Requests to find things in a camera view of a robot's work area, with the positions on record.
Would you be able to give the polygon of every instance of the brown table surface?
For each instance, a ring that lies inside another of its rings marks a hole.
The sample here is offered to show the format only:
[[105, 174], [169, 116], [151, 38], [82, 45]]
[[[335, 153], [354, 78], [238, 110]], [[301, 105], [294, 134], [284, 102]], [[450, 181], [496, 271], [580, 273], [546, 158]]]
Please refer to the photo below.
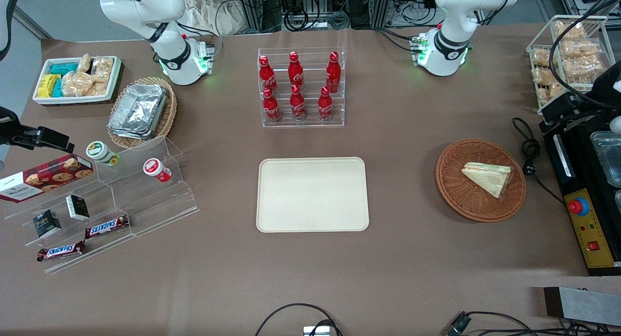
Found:
[[[0, 330], [252, 335], [275, 308], [305, 302], [328, 310], [346, 335], [425, 336], [441, 333], [461, 310], [494, 310], [533, 327], [556, 327], [538, 287], [621, 294], [621, 277], [586, 276], [568, 215], [533, 179], [523, 208], [496, 224], [464, 219], [435, 184], [436, 160], [456, 140], [490, 140], [523, 161], [511, 118], [522, 117], [534, 129], [540, 121], [522, 54], [541, 27], [479, 27], [466, 64], [447, 78], [413, 67], [409, 54], [373, 31], [226, 38], [213, 75], [174, 87], [179, 111], [169, 138], [184, 151], [180, 165], [200, 212], [54, 275], [42, 272], [20, 228], [3, 225]], [[336, 45], [347, 54], [344, 128], [262, 128], [257, 49]], [[122, 86], [163, 77], [143, 41], [45, 41], [42, 47], [44, 58], [117, 55], [126, 65]], [[110, 108], [44, 108], [29, 101], [22, 122], [68, 133], [80, 153], [93, 140], [109, 140]], [[11, 148], [3, 175], [59, 155]], [[349, 156], [366, 163], [367, 230], [257, 230], [262, 160]], [[536, 165], [558, 192], [545, 153]], [[313, 310], [286, 310], [263, 334], [299, 335], [320, 319]], [[515, 327], [476, 320], [473, 329]]]

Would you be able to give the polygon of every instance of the red emergency stop button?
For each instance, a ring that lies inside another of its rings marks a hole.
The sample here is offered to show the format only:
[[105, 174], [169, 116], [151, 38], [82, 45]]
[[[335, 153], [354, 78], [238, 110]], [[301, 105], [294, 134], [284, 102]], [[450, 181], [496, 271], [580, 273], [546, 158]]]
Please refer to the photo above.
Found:
[[599, 250], [599, 244], [597, 243], [597, 241], [589, 241], [588, 249], [592, 251]]
[[585, 216], [588, 214], [588, 203], [586, 202], [586, 199], [582, 197], [577, 197], [576, 199], [570, 201], [567, 204], [567, 207], [572, 214], [576, 214], [578, 216]]

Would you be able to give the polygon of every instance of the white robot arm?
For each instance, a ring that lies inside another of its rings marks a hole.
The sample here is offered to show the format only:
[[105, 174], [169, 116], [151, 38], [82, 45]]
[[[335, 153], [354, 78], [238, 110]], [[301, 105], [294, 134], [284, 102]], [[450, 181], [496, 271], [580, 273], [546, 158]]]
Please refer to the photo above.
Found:
[[437, 76], [448, 76], [463, 64], [468, 43], [479, 25], [475, 10], [494, 10], [517, 0], [435, 0], [444, 10], [441, 27], [422, 33], [417, 47], [422, 52], [418, 65]]
[[111, 21], [138, 33], [160, 57], [164, 73], [179, 85], [192, 84], [208, 73], [204, 42], [185, 39], [175, 21], [185, 13], [184, 0], [99, 0]]

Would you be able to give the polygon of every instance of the red bottle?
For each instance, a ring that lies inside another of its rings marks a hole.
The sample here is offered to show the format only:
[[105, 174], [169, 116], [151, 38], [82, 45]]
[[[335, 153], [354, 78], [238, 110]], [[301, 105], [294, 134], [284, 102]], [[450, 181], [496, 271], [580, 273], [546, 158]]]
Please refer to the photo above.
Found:
[[304, 89], [304, 69], [300, 64], [297, 52], [289, 53], [289, 81], [291, 85], [299, 85], [300, 89]]
[[272, 96], [270, 88], [263, 90], [263, 110], [267, 119], [272, 122], [279, 122], [282, 118], [278, 110], [278, 101]]
[[268, 56], [259, 57], [259, 65], [261, 66], [259, 70], [261, 85], [263, 85], [264, 89], [271, 89], [271, 91], [275, 92], [278, 89], [278, 84], [276, 84], [276, 75], [270, 66]]
[[321, 88], [321, 96], [319, 96], [319, 118], [322, 122], [332, 120], [332, 97], [330, 97], [330, 89], [327, 86]]
[[326, 85], [331, 93], [339, 90], [341, 82], [341, 65], [339, 64], [339, 53], [333, 51], [330, 53], [330, 62], [326, 68]]
[[300, 95], [300, 86], [291, 86], [291, 112], [293, 112], [293, 119], [300, 122], [306, 118], [306, 109], [304, 109], [304, 97]]

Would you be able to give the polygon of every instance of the round wicker plate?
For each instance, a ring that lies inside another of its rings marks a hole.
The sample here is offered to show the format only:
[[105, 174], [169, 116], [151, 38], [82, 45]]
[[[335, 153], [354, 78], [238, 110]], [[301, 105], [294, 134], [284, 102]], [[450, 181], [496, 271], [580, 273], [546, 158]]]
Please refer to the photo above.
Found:
[[[173, 121], [175, 120], [175, 115], [177, 114], [177, 97], [173, 92], [173, 88], [171, 88], [170, 84], [168, 84], [165, 80], [160, 78], [143, 78], [138, 79], [133, 82], [134, 84], [146, 84], [153, 85], [157, 84], [163, 88], [168, 90], [168, 97], [166, 97], [166, 102], [164, 103], [164, 110], [162, 111], [162, 115], [160, 115], [160, 121], [157, 124], [157, 128], [155, 129], [155, 135], [153, 136], [166, 136], [170, 132], [170, 129], [173, 127]], [[129, 85], [123, 89], [123, 91], [118, 95], [116, 101], [114, 102], [113, 110], [110, 113], [110, 117], [114, 114], [117, 109], [118, 102], [120, 101], [121, 96], [125, 93]], [[129, 139], [128, 137], [120, 137], [114, 135], [110, 131], [108, 131], [108, 135], [110, 135], [110, 139], [114, 142], [115, 145], [121, 146], [123, 148], [132, 148], [134, 146], [138, 146], [138, 144], [142, 144], [146, 142], [146, 140], [139, 139]]]
[[[461, 172], [464, 164], [511, 167], [510, 179], [496, 199]], [[517, 161], [497, 144], [483, 140], [461, 140], [448, 146], [435, 166], [435, 179], [442, 196], [460, 214], [482, 223], [497, 223], [515, 215], [526, 198], [526, 181]]]

